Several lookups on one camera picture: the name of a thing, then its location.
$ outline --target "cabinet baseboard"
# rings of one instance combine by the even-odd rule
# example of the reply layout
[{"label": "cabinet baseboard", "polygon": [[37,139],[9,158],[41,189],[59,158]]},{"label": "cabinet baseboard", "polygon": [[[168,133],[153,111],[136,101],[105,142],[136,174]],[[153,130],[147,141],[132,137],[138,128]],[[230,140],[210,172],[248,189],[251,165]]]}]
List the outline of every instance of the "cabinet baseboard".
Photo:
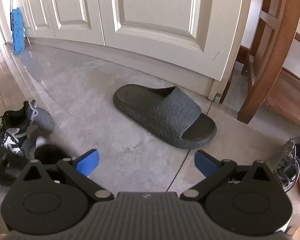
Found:
[{"label": "cabinet baseboard", "polygon": [[125,67],[133,68],[173,84],[189,89],[205,97],[208,96],[213,79],[192,70],[151,58],[141,54],[78,41],[48,38],[29,38],[29,43],[65,49],[84,55],[101,58]]}]

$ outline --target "beige shoe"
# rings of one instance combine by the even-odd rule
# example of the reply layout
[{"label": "beige shoe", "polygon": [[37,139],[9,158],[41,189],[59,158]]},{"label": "beige shoe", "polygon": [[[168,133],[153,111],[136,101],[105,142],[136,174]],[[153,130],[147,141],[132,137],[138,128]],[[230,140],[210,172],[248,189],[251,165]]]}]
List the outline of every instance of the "beige shoe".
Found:
[{"label": "beige shoe", "polygon": [[287,235],[289,235],[293,240],[300,240],[300,226],[291,227]]}]

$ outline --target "black slipper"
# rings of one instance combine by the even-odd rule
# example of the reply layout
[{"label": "black slipper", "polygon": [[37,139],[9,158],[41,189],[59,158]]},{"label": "black slipper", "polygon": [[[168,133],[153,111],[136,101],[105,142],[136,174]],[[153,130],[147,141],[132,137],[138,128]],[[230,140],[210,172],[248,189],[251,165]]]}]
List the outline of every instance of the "black slipper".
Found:
[{"label": "black slipper", "polygon": [[129,84],[114,93],[113,102],[149,132],[178,148],[201,147],[217,132],[215,122],[178,87],[153,89]]}]

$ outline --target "ribbed gray panel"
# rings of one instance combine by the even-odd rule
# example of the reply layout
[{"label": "ribbed gray panel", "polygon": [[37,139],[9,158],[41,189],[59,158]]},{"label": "ribbed gray panel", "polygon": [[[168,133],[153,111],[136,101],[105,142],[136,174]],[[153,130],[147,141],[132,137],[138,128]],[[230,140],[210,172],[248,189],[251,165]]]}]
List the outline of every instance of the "ribbed gray panel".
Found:
[{"label": "ribbed gray panel", "polygon": [[119,193],[96,203],[74,227],[53,235],[11,232],[5,240],[287,240],[284,233],[248,237],[226,231],[204,213],[199,203],[180,200],[174,192]]}]

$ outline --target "mop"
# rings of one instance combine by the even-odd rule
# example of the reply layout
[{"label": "mop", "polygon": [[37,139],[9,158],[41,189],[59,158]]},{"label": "mop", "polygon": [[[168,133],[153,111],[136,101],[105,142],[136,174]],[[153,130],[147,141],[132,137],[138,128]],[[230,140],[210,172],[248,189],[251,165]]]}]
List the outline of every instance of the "mop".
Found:
[{"label": "mop", "polygon": [[19,8],[12,9],[10,0],[10,27],[12,31],[13,54],[19,54],[25,49],[25,37],[23,35],[22,14]]}]

